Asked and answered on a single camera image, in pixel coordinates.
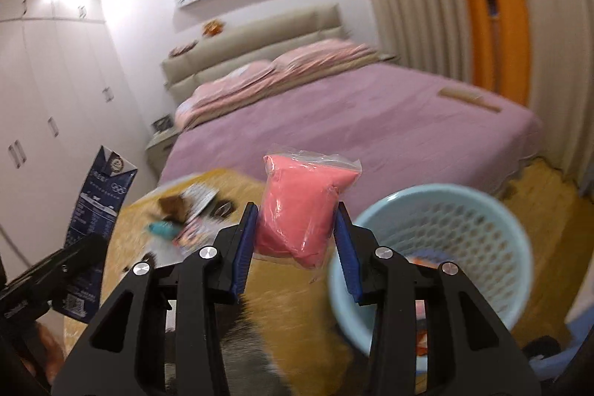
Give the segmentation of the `person's left hand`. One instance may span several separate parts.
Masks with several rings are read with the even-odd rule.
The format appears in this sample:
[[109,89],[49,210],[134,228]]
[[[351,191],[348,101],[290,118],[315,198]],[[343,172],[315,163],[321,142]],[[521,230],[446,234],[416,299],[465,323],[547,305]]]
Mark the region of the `person's left hand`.
[[65,363],[65,353],[62,346],[55,339],[51,330],[40,323],[34,324],[33,342],[40,346],[39,355],[36,356],[36,359],[44,370],[47,382],[52,385]]

